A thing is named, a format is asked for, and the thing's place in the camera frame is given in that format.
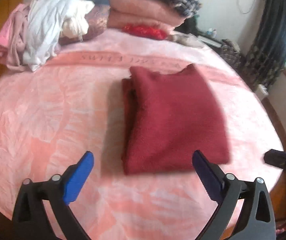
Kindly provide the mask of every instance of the curtain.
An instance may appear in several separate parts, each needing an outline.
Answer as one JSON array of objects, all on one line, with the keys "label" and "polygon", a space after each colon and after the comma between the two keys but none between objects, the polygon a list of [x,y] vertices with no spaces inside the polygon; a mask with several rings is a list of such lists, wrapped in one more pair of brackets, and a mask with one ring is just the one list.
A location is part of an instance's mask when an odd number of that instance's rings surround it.
[{"label": "curtain", "polygon": [[254,89],[269,89],[286,62],[286,0],[266,0],[259,31],[242,68]]}]

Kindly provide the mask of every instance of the bed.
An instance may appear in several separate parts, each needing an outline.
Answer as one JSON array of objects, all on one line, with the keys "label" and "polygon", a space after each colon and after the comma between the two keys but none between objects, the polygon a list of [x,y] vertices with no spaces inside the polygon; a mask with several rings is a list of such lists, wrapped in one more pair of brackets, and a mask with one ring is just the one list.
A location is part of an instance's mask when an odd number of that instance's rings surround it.
[{"label": "bed", "polygon": [[[129,77],[129,67],[174,73],[189,63],[197,64],[224,111],[231,162],[222,169],[242,180],[262,177],[271,190],[281,171],[262,157],[271,148],[282,150],[282,144],[259,100],[229,65],[207,46],[189,48],[107,29],[92,41],[63,47],[35,73],[0,77],[0,212],[11,218],[25,178],[48,180],[90,150],[94,169],[70,207],[92,239],[194,239],[216,208],[198,176],[125,176],[121,161],[121,80]],[[64,238],[45,206],[54,231]]]}]

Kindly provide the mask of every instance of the white cable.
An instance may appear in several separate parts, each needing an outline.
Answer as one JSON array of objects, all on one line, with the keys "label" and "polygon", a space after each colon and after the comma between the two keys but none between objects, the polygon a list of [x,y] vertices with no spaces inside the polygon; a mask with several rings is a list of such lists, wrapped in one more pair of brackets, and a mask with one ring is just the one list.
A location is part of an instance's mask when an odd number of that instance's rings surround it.
[{"label": "white cable", "polygon": [[256,2],[256,0],[253,0],[253,3],[252,3],[252,5],[251,5],[249,11],[245,13],[245,12],[243,12],[242,9],[241,9],[240,0],[236,0],[237,7],[239,8],[241,14],[248,14],[248,13],[253,9],[255,2]]}]

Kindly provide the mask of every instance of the pink garment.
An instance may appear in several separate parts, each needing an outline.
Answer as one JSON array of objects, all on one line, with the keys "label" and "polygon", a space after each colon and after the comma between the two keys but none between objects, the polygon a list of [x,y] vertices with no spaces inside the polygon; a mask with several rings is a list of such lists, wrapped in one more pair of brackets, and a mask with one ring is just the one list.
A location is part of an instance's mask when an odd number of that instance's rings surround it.
[{"label": "pink garment", "polygon": [[115,10],[110,11],[110,15],[107,20],[108,28],[122,29],[128,24],[152,26],[165,31],[166,34],[170,34],[171,31],[174,30],[173,26],[152,18],[146,18],[128,13],[121,13]]},{"label": "pink garment", "polygon": [[180,26],[185,20],[174,9],[158,0],[110,0],[110,6],[119,12],[152,18],[174,27]]},{"label": "pink garment", "polygon": [[[262,177],[271,190],[281,170],[263,154],[282,150],[254,93],[208,46],[190,48],[107,29],[91,41],[62,47],[38,71],[0,77],[0,212],[11,218],[22,181],[48,180],[86,150],[94,168],[70,204],[93,240],[195,239],[217,204],[195,172],[125,176],[124,103],[121,80],[130,66],[175,73],[197,63],[221,105],[231,162],[221,165],[242,180]],[[230,225],[236,223],[239,201]],[[53,213],[56,235],[64,239]]]},{"label": "pink garment", "polygon": [[24,71],[22,55],[26,44],[27,15],[30,7],[19,4],[0,31],[0,64],[15,71]]}]

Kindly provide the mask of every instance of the red fabric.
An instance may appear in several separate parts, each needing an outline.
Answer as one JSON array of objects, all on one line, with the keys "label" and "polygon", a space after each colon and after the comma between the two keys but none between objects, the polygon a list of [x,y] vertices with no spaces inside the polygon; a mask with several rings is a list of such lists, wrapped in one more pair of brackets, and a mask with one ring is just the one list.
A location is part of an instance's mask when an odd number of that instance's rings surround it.
[{"label": "red fabric", "polygon": [[126,174],[193,170],[195,150],[212,163],[229,162],[223,113],[193,64],[169,75],[130,72],[123,80]]},{"label": "red fabric", "polygon": [[155,40],[165,40],[167,37],[167,34],[165,31],[151,27],[151,26],[146,26],[146,25],[132,25],[132,24],[127,24],[124,26],[122,29],[124,32],[139,36],[139,37],[144,37],[144,38],[150,38],[150,39],[155,39]]}]

